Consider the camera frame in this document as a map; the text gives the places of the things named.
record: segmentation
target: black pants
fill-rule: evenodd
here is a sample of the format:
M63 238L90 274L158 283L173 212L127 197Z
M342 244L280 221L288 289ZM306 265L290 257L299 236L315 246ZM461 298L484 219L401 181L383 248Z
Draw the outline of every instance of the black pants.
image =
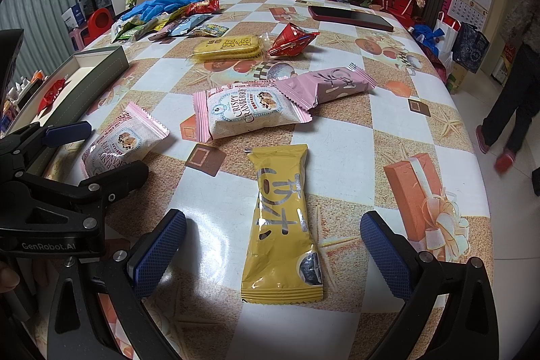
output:
M493 145L516 112L516 125L506 147L517 153L540 110L540 55L523 44L516 54L507 83L482 123L487 145Z

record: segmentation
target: person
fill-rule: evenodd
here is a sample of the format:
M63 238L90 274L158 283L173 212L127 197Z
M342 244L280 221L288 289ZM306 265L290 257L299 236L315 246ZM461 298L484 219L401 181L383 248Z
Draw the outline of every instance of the person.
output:
M489 115L476 127L480 150L486 154L516 112L514 129L495 162L499 174L515 162L533 117L540 110L540 0L518 0L508 14L501 36L511 43L519 35L523 36L523 44L507 82Z
M12 268L0 261L0 293L7 293L19 284L20 278Z

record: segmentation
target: tile floor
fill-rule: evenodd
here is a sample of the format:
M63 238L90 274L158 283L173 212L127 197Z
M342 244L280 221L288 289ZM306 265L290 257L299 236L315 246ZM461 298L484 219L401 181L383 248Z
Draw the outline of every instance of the tile floor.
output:
M488 196L500 359L511 360L540 319L540 197L535 196L531 184L531 171L536 166L527 143L503 177L493 169L513 121L486 155L478 148L474 130L500 90L492 78L478 71L467 75L452 98L474 145Z

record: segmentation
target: red shoe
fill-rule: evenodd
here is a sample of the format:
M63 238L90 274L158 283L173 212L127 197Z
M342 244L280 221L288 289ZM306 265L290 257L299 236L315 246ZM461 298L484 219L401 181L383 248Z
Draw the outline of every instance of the red shoe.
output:
M516 161L516 155L513 151L505 148L501 155L495 161L495 169L499 174L504 174Z
M476 139L478 140L478 146L480 151L486 154L489 151L490 146L485 143L484 135L482 134L482 125L476 127Z

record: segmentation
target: red plastic chair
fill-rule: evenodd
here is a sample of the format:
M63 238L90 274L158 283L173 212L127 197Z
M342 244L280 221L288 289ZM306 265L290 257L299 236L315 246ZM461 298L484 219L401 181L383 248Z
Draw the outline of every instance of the red plastic chair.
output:
M111 13L106 8L99 8L92 13L88 18L88 34L89 42L85 40L85 44L88 45L96 40L103 33L109 31L113 24Z

